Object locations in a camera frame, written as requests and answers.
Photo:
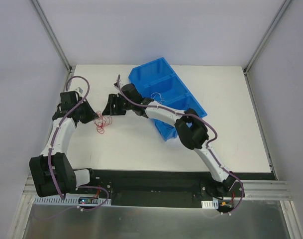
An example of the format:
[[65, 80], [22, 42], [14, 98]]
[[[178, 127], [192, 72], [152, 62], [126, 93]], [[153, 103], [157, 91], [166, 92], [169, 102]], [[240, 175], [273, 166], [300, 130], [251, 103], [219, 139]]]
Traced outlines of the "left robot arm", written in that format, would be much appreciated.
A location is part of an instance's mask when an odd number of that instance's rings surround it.
[[79, 186], [87, 194], [97, 189], [97, 181], [91, 177], [91, 170], [74, 170], [67, 159], [67, 151], [77, 124], [87, 124], [99, 116], [83, 99], [80, 88], [61, 93], [60, 99], [52, 117], [53, 126], [47, 144], [39, 156], [29, 161], [39, 197], [59, 195], [64, 199], [67, 193]]

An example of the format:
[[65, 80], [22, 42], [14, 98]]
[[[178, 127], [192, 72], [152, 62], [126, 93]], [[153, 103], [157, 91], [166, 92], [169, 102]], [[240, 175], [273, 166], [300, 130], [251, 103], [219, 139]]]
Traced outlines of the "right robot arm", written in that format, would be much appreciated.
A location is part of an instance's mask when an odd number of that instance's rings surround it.
[[210, 196], [222, 199], [233, 192], [236, 179], [209, 147], [208, 125], [194, 109], [182, 111], [163, 106], [152, 98], [142, 97], [133, 84], [127, 84], [119, 89], [118, 94], [109, 94], [102, 115], [123, 116], [127, 111], [175, 128], [182, 145], [195, 151], [209, 169], [212, 180], [206, 189]]

